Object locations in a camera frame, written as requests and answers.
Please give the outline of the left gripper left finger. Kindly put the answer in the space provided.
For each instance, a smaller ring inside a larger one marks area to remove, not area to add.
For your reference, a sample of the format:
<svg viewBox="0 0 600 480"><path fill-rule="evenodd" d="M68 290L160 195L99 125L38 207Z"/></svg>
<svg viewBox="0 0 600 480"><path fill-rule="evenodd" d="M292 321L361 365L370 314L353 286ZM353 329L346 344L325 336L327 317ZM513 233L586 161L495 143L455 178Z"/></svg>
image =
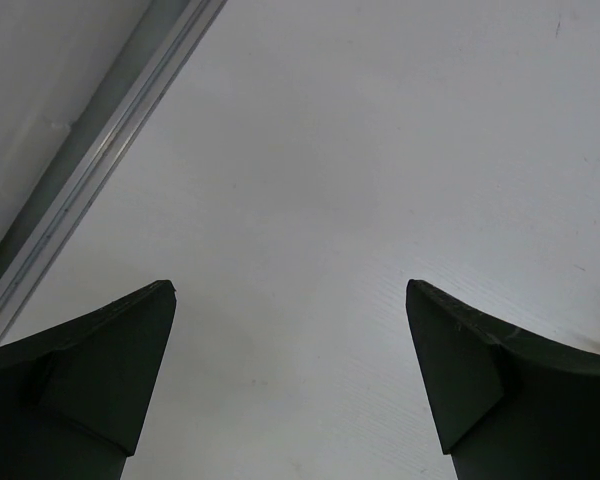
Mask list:
<svg viewBox="0 0 600 480"><path fill-rule="evenodd" d="M0 479L119 479L137 449L176 310L155 281L0 346Z"/></svg>

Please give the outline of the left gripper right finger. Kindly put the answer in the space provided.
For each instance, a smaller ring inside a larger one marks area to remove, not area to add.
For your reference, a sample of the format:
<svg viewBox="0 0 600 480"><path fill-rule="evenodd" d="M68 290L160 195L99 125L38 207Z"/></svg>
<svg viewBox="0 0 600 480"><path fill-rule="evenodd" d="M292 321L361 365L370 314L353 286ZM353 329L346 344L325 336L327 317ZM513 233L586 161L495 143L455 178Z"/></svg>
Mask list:
<svg viewBox="0 0 600 480"><path fill-rule="evenodd" d="M600 355L412 279L406 313L437 435L460 479L600 479Z"/></svg>

